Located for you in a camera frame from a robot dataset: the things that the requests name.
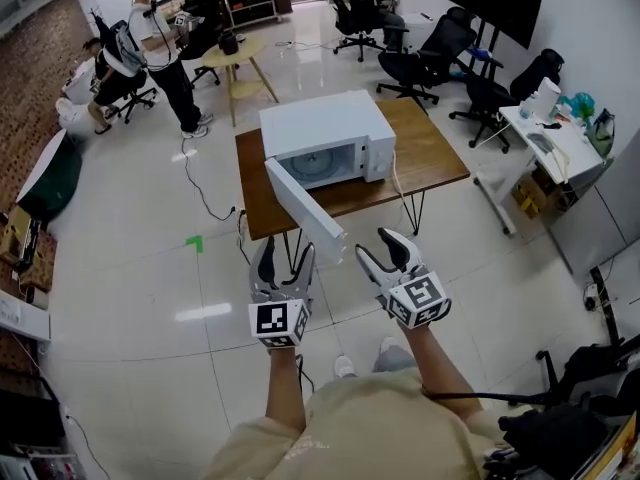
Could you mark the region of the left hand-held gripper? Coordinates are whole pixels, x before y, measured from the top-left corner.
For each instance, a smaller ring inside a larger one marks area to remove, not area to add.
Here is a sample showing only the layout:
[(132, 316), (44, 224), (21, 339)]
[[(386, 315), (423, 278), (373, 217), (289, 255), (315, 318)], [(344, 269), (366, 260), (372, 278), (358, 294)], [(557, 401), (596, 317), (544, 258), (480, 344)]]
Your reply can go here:
[(315, 265), (315, 247), (309, 242), (291, 279), (277, 285), (273, 256), (274, 237), (264, 239), (250, 263), (248, 306), (251, 335), (267, 349), (300, 345), (312, 315), (309, 294)]

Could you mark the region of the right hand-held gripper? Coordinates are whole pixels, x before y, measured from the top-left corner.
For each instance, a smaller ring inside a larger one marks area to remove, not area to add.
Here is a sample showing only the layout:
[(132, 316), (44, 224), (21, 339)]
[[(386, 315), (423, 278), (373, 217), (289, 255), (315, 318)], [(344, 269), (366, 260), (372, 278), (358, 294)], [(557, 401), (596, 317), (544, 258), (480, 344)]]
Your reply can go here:
[(383, 309), (405, 329), (415, 329), (447, 316), (451, 298), (445, 294), (437, 274), (425, 266), (421, 251), (405, 236), (380, 227), (378, 235), (387, 246), (392, 268), (386, 268), (357, 244), (355, 255), (371, 282), (381, 290)]

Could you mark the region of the person's left forearm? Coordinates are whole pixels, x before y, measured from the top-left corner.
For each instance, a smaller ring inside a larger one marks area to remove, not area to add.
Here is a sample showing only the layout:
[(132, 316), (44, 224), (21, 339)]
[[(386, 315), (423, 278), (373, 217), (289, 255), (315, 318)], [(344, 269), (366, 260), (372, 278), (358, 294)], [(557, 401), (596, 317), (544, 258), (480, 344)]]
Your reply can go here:
[(294, 348), (270, 351), (265, 416), (301, 434), (306, 428), (306, 413), (295, 357)]

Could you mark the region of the person's right forearm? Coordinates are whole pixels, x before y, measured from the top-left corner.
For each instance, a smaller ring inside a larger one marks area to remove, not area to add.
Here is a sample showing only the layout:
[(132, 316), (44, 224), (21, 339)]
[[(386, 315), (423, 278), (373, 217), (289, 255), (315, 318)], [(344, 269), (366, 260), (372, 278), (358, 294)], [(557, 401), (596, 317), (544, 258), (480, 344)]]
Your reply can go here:
[(436, 399), (441, 394), (471, 394), (473, 389), (438, 343), (428, 325), (402, 328), (417, 363), (426, 396), (466, 421), (483, 410), (476, 398)]

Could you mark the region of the white microwave oven housing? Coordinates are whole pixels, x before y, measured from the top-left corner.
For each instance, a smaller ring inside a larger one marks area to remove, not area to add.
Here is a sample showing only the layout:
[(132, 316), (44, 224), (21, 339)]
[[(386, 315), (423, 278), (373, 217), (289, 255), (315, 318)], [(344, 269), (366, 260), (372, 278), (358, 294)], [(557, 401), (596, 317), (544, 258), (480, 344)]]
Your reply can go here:
[(288, 161), (331, 149), (340, 167), (331, 176), (306, 182), (305, 189), (362, 178), (376, 182), (392, 170), (396, 134), (365, 90), (296, 101), (260, 112), (265, 161), (276, 159), (290, 174)]

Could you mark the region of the person's grey trousers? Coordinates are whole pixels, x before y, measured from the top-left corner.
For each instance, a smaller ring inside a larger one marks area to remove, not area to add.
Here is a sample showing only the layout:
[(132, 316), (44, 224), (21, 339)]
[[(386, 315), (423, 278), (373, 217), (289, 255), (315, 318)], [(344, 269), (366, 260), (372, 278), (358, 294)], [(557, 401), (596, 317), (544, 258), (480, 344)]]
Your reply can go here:
[(416, 367), (414, 357), (399, 345), (392, 344), (378, 354), (373, 372), (396, 372), (414, 367)]

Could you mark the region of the glass turntable plate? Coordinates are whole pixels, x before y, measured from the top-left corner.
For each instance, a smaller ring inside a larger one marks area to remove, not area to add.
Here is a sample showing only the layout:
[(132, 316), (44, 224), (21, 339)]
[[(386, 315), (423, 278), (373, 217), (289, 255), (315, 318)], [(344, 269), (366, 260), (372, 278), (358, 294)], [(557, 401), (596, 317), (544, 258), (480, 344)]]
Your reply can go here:
[(331, 149), (305, 153), (288, 161), (290, 174), (306, 182), (331, 177), (339, 167), (340, 162)]

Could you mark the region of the brown wooden table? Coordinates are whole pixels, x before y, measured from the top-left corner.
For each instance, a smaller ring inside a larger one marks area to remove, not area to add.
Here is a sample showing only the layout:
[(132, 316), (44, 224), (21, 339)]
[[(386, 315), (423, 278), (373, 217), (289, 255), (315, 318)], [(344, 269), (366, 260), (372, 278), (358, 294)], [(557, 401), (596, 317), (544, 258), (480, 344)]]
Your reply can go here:
[[(382, 100), (377, 103), (396, 133), (396, 174), (403, 191), (398, 194), (393, 180), (367, 183), (350, 180), (314, 189), (311, 196), (331, 217), (342, 217), (402, 198), (413, 234), (418, 235), (428, 190), (470, 176), (457, 153), (431, 122), (428, 115), (410, 98)], [(268, 181), (265, 155), (259, 129), (235, 137), (246, 223), (251, 240), (286, 235), (298, 227), (278, 203)]]

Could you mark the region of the yellow box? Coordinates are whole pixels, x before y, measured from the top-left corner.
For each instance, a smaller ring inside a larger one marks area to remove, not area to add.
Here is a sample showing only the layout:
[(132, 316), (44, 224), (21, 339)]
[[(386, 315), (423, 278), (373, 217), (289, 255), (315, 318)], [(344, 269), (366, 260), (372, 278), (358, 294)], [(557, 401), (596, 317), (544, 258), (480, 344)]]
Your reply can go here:
[(514, 185), (512, 197), (530, 219), (538, 217), (547, 205), (546, 195), (530, 174), (523, 175)]

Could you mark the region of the person's beige shirt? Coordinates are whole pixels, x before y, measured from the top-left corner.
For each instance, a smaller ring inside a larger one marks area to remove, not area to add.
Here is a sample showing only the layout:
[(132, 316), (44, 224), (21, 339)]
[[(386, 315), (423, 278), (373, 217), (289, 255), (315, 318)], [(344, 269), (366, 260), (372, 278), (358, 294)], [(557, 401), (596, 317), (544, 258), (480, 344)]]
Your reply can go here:
[(484, 480), (486, 452), (504, 445), (496, 413), (461, 419), (405, 369), (326, 384), (303, 432), (268, 417), (239, 425), (203, 480)]

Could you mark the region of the black office chair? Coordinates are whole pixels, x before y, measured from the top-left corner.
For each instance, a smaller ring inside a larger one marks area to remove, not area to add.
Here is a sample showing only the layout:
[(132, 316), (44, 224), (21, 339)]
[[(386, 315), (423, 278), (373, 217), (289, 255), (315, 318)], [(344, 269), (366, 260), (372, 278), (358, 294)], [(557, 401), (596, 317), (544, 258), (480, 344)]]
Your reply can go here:
[(526, 100), (545, 78), (558, 85), (560, 71), (565, 64), (563, 57), (553, 49), (545, 48), (510, 85), (510, 95), (517, 102)]
[(177, 40), (181, 61), (198, 60), (210, 48), (218, 45), (218, 38), (224, 25), (220, 1), (185, 0), (180, 11), (186, 11), (203, 19), (194, 31)]
[(158, 91), (156, 88), (142, 91), (147, 82), (146, 68), (143, 71), (133, 73), (123, 65), (116, 46), (115, 25), (108, 27), (99, 16), (95, 16), (95, 22), (98, 26), (99, 39), (102, 43), (103, 53), (107, 63), (126, 79), (124, 83), (124, 96), (114, 103), (117, 107), (116, 112), (112, 115), (108, 113), (106, 118), (109, 119), (113, 116), (117, 116), (118, 118), (124, 117), (124, 122), (128, 124), (130, 122), (130, 115), (137, 105), (142, 105), (145, 109), (150, 109), (155, 105), (154, 99)]
[(453, 111), (448, 117), (451, 120), (462, 117), (481, 123), (476, 136), (468, 143), (470, 148), (475, 148), (478, 145), (483, 131), (489, 128), (495, 132), (494, 136), (502, 142), (502, 153), (507, 154), (510, 150), (510, 143), (502, 134), (499, 109), (513, 105), (515, 100), (507, 89), (494, 80), (496, 69), (503, 68), (503, 64), (493, 57), (482, 57), (479, 50), (470, 50), (469, 53), (473, 60), (484, 61), (480, 75), (471, 69), (466, 72), (466, 90), (471, 106), (468, 111)]
[(335, 27), (343, 36), (339, 44), (333, 48), (335, 55), (341, 49), (358, 47), (358, 61), (362, 62), (364, 60), (364, 47), (379, 51), (385, 50), (370, 36), (370, 33), (377, 29), (378, 9), (374, 0), (330, 1), (336, 11)]
[(431, 100), (434, 105), (439, 97), (426, 91), (451, 80), (450, 68), (457, 64), (464, 72), (469, 68), (458, 57), (472, 46), (477, 32), (472, 28), (475, 15), (462, 7), (452, 7), (440, 17), (435, 28), (422, 47), (414, 53), (386, 51), (378, 56), (379, 64), (397, 85), (379, 83), (376, 92), (394, 91), (398, 98), (412, 98), (423, 111), (421, 100)]

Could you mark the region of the white desk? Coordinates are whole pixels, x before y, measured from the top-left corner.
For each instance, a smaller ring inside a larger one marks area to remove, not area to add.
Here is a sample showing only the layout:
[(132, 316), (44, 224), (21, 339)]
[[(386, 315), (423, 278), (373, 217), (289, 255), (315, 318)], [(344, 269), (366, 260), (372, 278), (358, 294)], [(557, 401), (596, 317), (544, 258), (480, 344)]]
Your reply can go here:
[(550, 123), (538, 120), (534, 114), (522, 117), (517, 106), (501, 107), (499, 114), (524, 142), (525, 151), (505, 169), (474, 172), (472, 181), (487, 198), (503, 234), (512, 237), (517, 227), (504, 203), (525, 173), (540, 166), (555, 184), (562, 185), (605, 166), (606, 162), (574, 120), (562, 122), (559, 128), (553, 129)]

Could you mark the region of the round light wooden table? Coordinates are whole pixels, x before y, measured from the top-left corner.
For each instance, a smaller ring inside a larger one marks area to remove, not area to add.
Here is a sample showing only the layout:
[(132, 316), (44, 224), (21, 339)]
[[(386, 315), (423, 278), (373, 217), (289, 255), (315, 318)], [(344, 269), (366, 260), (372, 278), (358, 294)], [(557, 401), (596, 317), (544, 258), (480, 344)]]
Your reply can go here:
[[(279, 102), (271, 83), (256, 61), (256, 56), (261, 53), (266, 46), (266, 41), (262, 37), (251, 34), (245, 36), (244, 40), (238, 43), (238, 50), (231, 55), (225, 54), (219, 46), (214, 46), (202, 56), (202, 64), (204, 67), (223, 69), (225, 72), (227, 99), (233, 127), (236, 126), (236, 102), (238, 100), (249, 98), (258, 94), (262, 89), (266, 89), (273, 101), (275, 103)], [(237, 66), (242, 63), (249, 63), (259, 79), (239, 79)]]

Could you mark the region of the grey metal cabinet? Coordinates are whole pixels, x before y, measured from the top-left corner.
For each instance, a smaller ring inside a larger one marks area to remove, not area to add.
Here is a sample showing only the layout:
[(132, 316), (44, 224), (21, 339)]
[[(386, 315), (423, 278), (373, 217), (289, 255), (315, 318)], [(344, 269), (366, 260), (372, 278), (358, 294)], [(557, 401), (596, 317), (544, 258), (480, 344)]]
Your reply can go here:
[(551, 225), (550, 235), (577, 276), (640, 239), (640, 129), (595, 184)]

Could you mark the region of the white kettle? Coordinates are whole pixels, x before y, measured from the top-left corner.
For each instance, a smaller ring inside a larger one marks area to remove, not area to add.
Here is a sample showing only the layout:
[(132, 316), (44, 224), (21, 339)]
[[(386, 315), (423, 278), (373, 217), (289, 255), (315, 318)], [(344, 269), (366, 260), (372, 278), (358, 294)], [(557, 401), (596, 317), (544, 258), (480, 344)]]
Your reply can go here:
[(534, 113), (540, 118), (548, 118), (560, 96), (560, 88), (549, 77), (544, 77), (535, 92)]

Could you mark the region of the white side table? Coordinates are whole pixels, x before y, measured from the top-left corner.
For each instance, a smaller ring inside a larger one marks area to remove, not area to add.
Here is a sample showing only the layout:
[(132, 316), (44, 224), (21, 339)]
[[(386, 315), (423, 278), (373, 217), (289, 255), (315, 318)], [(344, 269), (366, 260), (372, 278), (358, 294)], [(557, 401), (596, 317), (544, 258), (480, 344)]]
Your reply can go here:
[(431, 35), (437, 20), (425, 13), (405, 13), (402, 18), (407, 29), (403, 34), (403, 47), (407, 52), (415, 52)]

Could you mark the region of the black television stand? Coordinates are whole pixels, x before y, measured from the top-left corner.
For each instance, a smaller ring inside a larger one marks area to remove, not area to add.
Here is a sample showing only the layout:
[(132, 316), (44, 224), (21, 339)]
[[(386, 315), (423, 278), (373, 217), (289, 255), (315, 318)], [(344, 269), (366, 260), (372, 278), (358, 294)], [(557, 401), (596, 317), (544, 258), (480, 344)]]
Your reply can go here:
[[(488, 43), (484, 43), (485, 29), (491, 28), (491, 37)], [(498, 69), (503, 68), (503, 64), (495, 57), (494, 52), (500, 36), (497, 26), (490, 25), (487, 20), (481, 19), (477, 31), (477, 37), (472, 47), (468, 49), (471, 56), (469, 70), (474, 73), (476, 65), (481, 67), (479, 76), (494, 81)]]

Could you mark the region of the black equipment bag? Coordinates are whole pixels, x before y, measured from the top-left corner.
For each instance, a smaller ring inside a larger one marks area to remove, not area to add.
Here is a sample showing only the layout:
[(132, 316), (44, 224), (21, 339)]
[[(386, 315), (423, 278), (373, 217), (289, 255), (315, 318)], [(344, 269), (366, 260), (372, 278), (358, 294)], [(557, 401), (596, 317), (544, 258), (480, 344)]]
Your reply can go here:
[(555, 480), (571, 480), (609, 436), (604, 419), (571, 404), (498, 420), (504, 440)]

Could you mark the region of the green tote bag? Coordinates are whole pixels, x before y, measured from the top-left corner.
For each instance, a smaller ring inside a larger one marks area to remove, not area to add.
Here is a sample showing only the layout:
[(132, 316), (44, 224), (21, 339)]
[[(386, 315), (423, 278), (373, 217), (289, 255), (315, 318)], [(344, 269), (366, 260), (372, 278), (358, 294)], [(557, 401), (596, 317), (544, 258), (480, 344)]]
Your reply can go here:
[(587, 138), (600, 157), (606, 160), (615, 140), (615, 116), (603, 109), (587, 130)]

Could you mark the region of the teal plastic bag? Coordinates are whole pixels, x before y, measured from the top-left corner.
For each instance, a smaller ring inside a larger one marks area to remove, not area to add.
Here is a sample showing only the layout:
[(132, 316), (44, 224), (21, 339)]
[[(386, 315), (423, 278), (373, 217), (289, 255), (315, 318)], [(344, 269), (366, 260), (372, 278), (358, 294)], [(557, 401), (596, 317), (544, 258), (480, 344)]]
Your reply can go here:
[(595, 100), (585, 92), (578, 92), (571, 98), (561, 96), (557, 103), (567, 105), (571, 109), (571, 115), (583, 121), (587, 121), (595, 112)]

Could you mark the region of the brown cardboard box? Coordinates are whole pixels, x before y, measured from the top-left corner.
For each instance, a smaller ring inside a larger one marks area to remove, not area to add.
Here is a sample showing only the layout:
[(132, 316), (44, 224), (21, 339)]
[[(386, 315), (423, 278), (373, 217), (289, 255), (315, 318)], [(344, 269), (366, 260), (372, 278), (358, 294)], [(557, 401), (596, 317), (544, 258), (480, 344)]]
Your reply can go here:
[(0, 284), (24, 294), (52, 289), (56, 239), (19, 206), (0, 213)]

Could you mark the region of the white round bin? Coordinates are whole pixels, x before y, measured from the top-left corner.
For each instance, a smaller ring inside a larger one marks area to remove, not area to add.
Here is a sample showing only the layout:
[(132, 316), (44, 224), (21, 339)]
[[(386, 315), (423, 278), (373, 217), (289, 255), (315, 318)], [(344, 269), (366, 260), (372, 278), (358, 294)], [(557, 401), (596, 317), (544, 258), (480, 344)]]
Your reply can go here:
[(76, 104), (66, 97), (60, 97), (55, 102), (55, 109), (58, 114), (58, 122), (64, 129), (87, 131), (93, 127), (87, 104)]

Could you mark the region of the white flat box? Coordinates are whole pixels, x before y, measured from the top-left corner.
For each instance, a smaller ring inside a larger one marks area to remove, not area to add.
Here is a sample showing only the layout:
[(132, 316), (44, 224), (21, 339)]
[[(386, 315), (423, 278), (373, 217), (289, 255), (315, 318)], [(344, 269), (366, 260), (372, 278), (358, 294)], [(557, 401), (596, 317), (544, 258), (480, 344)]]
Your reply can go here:
[(50, 315), (0, 290), (0, 327), (36, 341), (51, 340)]

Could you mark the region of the black monitor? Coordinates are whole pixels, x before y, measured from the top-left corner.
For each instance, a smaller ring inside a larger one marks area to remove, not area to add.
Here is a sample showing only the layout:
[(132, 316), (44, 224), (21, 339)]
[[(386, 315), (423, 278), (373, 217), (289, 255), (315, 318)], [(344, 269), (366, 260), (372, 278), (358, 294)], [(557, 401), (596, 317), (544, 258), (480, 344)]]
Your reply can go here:
[(64, 438), (60, 402), (50, 385), (0, 369), (0, 443), (57, 447)]

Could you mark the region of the clear plastic storage box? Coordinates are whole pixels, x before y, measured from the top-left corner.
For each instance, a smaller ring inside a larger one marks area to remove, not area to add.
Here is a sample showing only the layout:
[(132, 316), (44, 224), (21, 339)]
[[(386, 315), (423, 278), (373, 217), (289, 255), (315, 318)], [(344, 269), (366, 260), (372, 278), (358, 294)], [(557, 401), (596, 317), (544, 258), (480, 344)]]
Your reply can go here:
[(75, 454), (0, 454), (0, 480), (85, 480)]

